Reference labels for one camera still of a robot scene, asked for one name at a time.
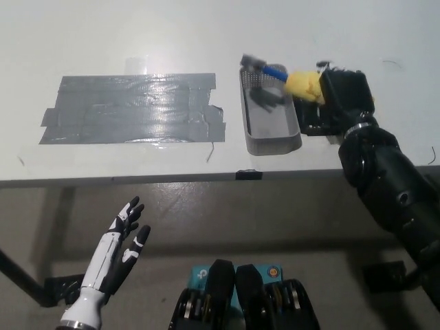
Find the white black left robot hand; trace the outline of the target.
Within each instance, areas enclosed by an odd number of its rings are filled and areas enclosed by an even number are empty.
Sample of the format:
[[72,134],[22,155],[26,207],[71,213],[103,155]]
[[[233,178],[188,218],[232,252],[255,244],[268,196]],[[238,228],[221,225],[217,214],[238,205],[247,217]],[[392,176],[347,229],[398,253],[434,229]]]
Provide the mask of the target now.
[[114,295],[125,281],[149,237],[151,227],[139,226],[144,205],[134,197],[115,216],[102,235],[81,287]]

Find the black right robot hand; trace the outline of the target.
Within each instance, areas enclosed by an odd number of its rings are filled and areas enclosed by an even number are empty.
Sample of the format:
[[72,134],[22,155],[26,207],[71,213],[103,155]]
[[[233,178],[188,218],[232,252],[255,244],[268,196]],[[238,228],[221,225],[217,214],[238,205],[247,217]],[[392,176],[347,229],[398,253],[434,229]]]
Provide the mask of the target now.
[[377,125],[373,96],[363,71],[322,63],[319,84],[336,134],[347,135],[350,130]]

